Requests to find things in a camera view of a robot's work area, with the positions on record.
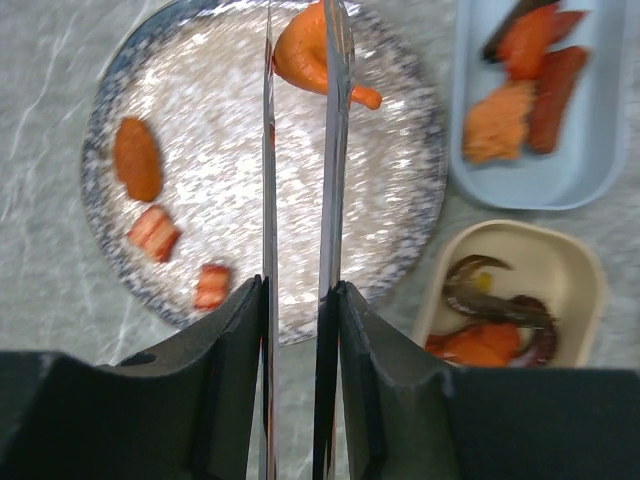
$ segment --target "light blue plastic tray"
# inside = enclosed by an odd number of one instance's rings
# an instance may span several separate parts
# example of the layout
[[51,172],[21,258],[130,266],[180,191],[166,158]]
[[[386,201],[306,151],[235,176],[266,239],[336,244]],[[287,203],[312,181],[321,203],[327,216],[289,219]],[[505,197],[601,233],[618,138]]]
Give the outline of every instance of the light blue plastic tray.
[[626,161],[624,104],[631,69],[629,43],[636,34],[640,0],[565,0],[563,10],[591,10],[558,47],[593,51],[571,99],[558,148],[551,155],[523,149],[513,162],[482,166],[462,156],[466,113],[502,84],[501,65],[481,60],[480,50],[515,0],[458,0],[450,115],[450,172],[469,197],[517,210],[568,210],[602,196]]

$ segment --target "beige bowl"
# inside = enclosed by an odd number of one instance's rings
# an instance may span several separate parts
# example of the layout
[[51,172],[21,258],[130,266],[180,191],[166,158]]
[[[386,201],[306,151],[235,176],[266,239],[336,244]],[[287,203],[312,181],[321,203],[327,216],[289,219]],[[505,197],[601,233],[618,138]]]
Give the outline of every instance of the beige bowl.
[[449,268],[473,254],[495,257],[513,267],[513,271],[483,270],[492,275],[492,294],[538,298],[558,319],[558,352],[551,366],[585,364],[607,296],[598,258],[568,235],[510,220],[474,225],[442,248],[416,320],[415,343],[424,346],[430,333],[449,333],[464,325],[464,317],[444,301],[442,286]]

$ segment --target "table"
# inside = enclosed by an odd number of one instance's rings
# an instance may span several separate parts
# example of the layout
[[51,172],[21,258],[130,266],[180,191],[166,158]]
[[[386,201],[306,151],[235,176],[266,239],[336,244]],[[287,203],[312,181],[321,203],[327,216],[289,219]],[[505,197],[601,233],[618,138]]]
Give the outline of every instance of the table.
[[[163,3],[0,2],[1,349],[62,350],[88,362],[115,363],[174,333],[102,259],[79,189],[82,136],[101,73],[124,37]],[[393,0],[378,8],[431,68],[446,102],[455,0]],[[640,368],[638,40],[629,61],[636,72],[627,106],[629,162],[615,188],[576,211],[505,213],[473,206],[450,187],[416,268],[378,302],[383,317],[409,333],[443,241],[476,222],[514,218],[575,235],[595,250],[611,292],[590,365]],[[313,341],[281,352],[283,480],[311,475],[314,355]],[[348,478],[343,425],[339,401],[337,478]],[[248,478],[256,478],[256,459],[254,442]]]

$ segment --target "tongs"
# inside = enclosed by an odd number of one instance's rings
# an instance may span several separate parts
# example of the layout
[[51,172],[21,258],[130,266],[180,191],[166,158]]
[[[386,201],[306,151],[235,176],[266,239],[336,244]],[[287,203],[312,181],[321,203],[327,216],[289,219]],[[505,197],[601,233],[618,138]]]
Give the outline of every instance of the tongs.
[[[335,477],[335,395],[338,366],[336,289],[340,282],[342,212],[349,127],[354,86],[353,34],[342,0],[324,0],[327,25],[329,91],[325,132],[324,186],[318,282],[318,348],[313,440],[313,479]],[[264,72],[263,195],[264,262],[268,328],[262,343],[263,406],[260,478],[277,478],[278,255],[276,215],[275,118],[273,109],[273,42],[271,1],[267,7]]]

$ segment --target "round plate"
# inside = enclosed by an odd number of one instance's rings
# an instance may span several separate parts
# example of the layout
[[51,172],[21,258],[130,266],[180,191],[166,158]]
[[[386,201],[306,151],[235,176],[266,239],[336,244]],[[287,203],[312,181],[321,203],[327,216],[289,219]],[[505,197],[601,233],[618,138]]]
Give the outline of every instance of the round plate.
[[[274,38],[308,2],[272,3]],[[178,328],[200,266],[223,263],[237,286],[262,270],[263,1],[177,1],[127,39],[95,100],[82,158],[87,217],[131,292]],[[436,222],[446,159],[440,104],[418,57],[379,14],[348,4],[356,79],[382,107],[354,105],[346,171],[342,277],[373,301],[400,279]],[[280,343],[316,333],[326,97],[275,80]],[[116,180],[111,150],[124,115],[144,118],[163,152],[157,204],[182,230],[167,264],[126,240],[148,205]]]

